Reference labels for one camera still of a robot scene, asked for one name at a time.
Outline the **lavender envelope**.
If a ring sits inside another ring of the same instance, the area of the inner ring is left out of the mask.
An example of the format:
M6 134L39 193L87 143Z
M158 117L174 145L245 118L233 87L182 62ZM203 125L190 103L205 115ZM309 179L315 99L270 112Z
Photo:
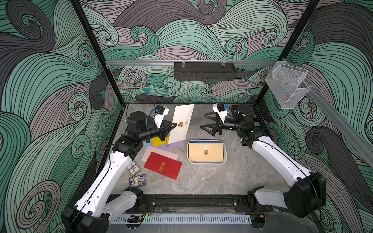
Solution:
M168 143L163 144L163 145L157 146L156 148L161 149L161 150L170 150L170 149L177 148L177 147L183 147L183 145L184 145L184 142L179 141L179 142L175 142L171 144L168 144Z

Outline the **white plastic storage box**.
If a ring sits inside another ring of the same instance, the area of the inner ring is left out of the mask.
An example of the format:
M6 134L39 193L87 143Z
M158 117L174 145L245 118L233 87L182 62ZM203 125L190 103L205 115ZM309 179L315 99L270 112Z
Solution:
M226 146L220 140L194 139L187 145L187 159L196 165L223 165L227 161Z

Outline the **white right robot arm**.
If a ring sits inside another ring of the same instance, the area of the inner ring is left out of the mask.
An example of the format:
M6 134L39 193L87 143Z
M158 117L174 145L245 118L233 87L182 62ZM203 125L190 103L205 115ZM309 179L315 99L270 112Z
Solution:
M320 211L326 205L325 177L301 166L276 146L266 128L261 125L263 119L257 108L217 103L204 116L213 123L201 125L201 129L212 136L221 135L223 130L236 132L241 144L266 159L289 186L287 191L266 190L263 186L250 190L250 209L269 205L289 210L295 216L303 218Z

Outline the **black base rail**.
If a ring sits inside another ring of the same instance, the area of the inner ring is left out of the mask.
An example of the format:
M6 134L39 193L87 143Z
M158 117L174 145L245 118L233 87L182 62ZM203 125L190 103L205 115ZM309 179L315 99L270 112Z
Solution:
M292 212L306 211L311 208L314 201L311 197L302 195L292 195L281 193L280 202L272 203L271 200L264 200L264 191L255 193L249 192L247 195L160 195L142 194L133 207L125 207L123 212L143 213L145 211L155 211L161 208L172 207L232 207L236 212L253 212L258 209L269 209L272 207L285 208Z

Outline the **cream white envelope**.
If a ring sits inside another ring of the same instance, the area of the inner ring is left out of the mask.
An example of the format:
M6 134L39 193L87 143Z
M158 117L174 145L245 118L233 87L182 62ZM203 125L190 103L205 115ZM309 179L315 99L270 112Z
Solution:
M176 127L170 132L169 144L184 141L186 139L194 106L194 104L189 104L175 107L173 123L176 123Z

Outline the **yellow envelope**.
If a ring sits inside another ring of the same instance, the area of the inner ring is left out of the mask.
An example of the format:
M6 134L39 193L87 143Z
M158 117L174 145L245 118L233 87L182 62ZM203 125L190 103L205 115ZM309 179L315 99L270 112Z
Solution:
M169 142L169 136L165 137L165 139L162 141L160 137L154 137L151 139L153 147L159 147L168 144Z

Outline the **clear acrylic wall bin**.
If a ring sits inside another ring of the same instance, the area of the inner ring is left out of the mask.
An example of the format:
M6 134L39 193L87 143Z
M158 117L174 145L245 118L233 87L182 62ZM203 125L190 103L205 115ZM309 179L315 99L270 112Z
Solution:
M282 109L292 109L310 91L304 83L308 71L277 61L265 82Z

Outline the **tan kraft envelope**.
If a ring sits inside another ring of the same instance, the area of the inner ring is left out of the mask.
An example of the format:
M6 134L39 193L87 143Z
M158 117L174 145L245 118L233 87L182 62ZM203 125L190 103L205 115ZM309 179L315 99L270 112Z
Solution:
M223 162L222 143L192 143L188 146L189 160L195 163Z

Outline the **black wall shelf tray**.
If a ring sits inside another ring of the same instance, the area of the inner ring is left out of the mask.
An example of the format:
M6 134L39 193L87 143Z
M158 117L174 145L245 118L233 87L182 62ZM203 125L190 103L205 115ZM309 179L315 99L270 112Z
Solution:
M175 62L173 76L178 81L232 81L237 70L227 62Z

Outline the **light blue envelope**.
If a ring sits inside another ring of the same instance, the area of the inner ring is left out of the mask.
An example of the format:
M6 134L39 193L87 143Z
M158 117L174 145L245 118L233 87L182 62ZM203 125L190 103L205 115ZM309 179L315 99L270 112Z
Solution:
M144 145L145 147L148 147L148 146L152 146L153 143L152 143L151 140L146 140L146 141L143 141L143 145Z

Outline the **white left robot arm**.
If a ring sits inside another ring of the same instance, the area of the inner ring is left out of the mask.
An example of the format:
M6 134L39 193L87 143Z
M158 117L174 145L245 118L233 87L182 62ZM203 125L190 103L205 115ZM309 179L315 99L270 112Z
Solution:
M165 120L165 116L166 113L151 117L136 111L127 118L126 131L115 142L103 170L76 204L63 210L61 218L68 233L105 233L121 214L142 206L142 191L134 187L128 187L110 202L108 198L142 149L143 142L154 137L165 140L177 127L177 123Z

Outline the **red envelope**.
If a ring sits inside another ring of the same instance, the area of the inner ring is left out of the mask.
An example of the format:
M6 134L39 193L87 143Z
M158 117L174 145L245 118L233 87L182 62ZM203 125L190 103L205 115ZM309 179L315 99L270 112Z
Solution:
M151 152L144 168L176 180L181 170L182 162Z

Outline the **pink envelope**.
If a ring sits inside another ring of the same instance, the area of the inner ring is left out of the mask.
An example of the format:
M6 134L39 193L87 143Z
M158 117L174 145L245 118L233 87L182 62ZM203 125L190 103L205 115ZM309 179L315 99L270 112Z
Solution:
M172 153L172 152L169 152L169 151L166 151L166 150L161 150L161 149L158 149L158 148L155 148L155 147L148 146L144 155L143 155L143 157L142 157L142 159L141 159L141 161L146 162L152 152L160 154L160 155L168 157L168 158L171 158L173 160L177 160L178 156L179 156L175 153Z

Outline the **blue playing card box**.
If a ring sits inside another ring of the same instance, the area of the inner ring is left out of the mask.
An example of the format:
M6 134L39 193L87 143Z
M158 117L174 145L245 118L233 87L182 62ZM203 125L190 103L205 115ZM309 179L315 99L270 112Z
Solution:
M147 182L146 182L145 174L129 178L130 187L142 187L142 186L145 186L146 184Z

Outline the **framed card box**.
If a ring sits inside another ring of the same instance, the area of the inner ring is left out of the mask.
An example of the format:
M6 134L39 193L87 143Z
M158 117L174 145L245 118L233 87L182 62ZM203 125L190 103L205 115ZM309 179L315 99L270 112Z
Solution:
M132 177L136 176L141 171L140 167L134 161L127 167L127 170Z

